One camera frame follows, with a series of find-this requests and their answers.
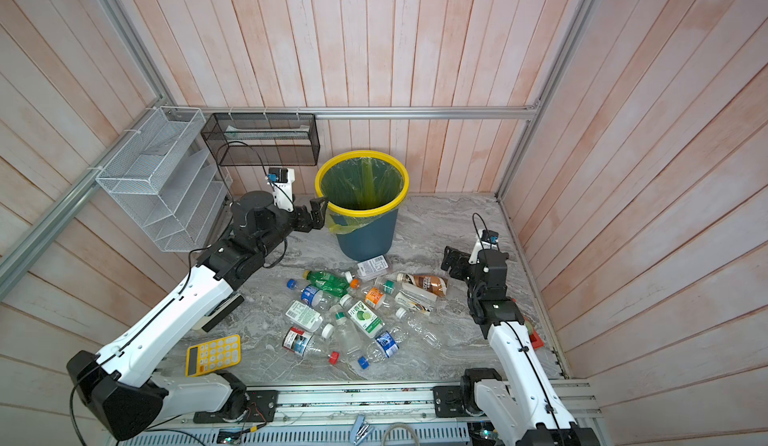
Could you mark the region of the clear crushed bottle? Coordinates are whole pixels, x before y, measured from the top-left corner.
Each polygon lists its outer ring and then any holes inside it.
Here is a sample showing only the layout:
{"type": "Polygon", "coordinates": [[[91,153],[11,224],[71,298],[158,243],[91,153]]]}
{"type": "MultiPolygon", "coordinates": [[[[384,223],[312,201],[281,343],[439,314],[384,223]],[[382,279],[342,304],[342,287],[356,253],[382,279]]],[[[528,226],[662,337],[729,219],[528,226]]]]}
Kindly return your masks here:
{"type": "Polygon", "coordinates": [[[420,338],[430,347],[439,349],[442,346],[436,332],[422,318],[420,313],[400,307],[397,309],[395,316],[408,331],[414,333],[416,337],[420,338]]]}

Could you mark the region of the white green label bottle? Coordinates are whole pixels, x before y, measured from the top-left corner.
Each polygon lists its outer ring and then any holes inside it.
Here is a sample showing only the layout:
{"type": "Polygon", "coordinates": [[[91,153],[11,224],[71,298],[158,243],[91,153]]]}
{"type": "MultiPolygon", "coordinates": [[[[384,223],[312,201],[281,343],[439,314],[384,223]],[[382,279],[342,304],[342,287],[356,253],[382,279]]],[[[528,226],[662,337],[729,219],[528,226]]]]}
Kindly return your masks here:
{"type": "Polygon", "coordinates": [[[300,329],[314,333],[324,324],[321,313],[301,301],[294,300],[285,312],[285,316],[300,329]]]}

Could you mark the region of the blue cap blue label bottle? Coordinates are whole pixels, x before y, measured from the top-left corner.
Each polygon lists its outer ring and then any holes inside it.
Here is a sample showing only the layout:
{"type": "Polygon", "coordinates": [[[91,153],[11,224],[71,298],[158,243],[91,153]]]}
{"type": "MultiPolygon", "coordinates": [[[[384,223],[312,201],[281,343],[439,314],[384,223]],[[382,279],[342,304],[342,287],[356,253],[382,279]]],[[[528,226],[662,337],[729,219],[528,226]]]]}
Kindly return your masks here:
{"type": "Polygon", "coordinates": [[[373,364],[392,358],[403,348],[410,336],[405,328],[399,326],[383,331],[363,348],[357,359],[358,365],[365,370],[373,364]]]}

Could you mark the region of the clear bottle green neck label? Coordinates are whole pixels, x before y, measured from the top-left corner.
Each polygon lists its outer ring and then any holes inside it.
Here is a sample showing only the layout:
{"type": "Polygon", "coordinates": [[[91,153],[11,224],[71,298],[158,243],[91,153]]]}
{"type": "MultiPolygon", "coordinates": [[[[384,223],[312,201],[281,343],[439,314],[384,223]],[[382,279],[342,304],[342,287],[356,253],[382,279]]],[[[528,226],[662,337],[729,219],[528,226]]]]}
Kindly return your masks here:
{"type": "Polygon", "coordinates": [[[395,296],[402,290],[402,283],[393,279],[383,279],[380,290],[387,295],[395,296]]]}

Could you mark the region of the blue label water bottle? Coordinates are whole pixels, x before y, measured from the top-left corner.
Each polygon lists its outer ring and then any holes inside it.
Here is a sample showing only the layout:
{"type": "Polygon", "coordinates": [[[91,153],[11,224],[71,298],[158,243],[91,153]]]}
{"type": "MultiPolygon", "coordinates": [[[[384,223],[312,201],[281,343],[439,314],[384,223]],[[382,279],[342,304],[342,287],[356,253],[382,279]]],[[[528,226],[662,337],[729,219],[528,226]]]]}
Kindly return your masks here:
{"type": "Polygon", "coordinates": [[[286,283],[286,287],[299,295],[301,303],[321,313],[328,312],[338,303],[337,297],[312,285],[306,280],[289,279],[286,283]]]}

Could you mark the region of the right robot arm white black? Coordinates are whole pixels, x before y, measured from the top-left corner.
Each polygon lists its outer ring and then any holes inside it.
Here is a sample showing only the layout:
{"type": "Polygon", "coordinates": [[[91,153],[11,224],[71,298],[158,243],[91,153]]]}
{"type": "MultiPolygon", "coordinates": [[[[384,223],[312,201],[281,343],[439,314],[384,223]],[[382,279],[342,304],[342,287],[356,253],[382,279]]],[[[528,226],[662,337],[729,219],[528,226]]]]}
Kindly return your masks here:
{"type": "Polygon", "coordinates": [[[469,369],[462,378],[464,408],[485,415],[505,445],[597,445],[578,425],[535,354],[525,318],[507,296],[509,255],[495,249],[444,250],[441,269],[467,286],[470,315],[500,361],[503,375],[469,369]]]}

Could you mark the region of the red cap labelled bottle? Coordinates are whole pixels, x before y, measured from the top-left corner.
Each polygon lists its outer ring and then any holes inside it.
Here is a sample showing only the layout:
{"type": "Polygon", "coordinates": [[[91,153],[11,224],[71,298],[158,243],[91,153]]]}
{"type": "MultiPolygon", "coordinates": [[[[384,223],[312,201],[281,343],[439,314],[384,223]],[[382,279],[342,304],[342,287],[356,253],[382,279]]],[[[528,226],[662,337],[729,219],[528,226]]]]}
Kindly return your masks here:
{"type": "Polygon", "coordinates": [[[319,339],[315,334],[298,327],[291,327],[286,332],[281,347],[301,359],[321,359],[330,365],[336,365],[340,359],[340,354],[323,339],[319,339]]]}

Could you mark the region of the green plastic bottle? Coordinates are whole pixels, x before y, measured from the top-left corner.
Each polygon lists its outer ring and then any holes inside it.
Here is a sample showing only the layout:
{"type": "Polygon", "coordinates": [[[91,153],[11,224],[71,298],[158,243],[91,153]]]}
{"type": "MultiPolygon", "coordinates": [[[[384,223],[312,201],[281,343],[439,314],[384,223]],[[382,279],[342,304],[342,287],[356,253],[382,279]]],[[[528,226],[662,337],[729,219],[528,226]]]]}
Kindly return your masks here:
{"type": "Polygon", "coordinates": [[[348,294],[350,288],[356,289],[360,285],[360,281],[349,272],[345,272],[342,276],[337,276],[327,271],[306,270],[303,278],[312,286],[336,298],[342,298],[348,294]]]}

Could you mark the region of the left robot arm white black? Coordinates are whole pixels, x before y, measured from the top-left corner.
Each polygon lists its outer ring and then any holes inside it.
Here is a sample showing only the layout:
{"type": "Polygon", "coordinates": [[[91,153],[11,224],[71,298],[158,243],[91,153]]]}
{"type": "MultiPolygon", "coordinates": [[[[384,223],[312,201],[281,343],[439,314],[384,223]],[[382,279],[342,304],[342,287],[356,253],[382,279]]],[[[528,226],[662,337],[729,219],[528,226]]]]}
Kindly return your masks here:
{"type": "Polygon", "coordinates": [[[247,388],[233,374],[165,377],[156,368],[202,318],[266,267],[267,256],[285,246],[291,233],[322,229],[327,208],[321,197],[285,210],[265,191],[233,202],[230,223],[216,242],[199,250],[176,288],[98,352],[81,350],[68,361],[68,400],[80,400],[118,441],[189,413],[212,413],[226,422],[246,418],[247,388]]]}

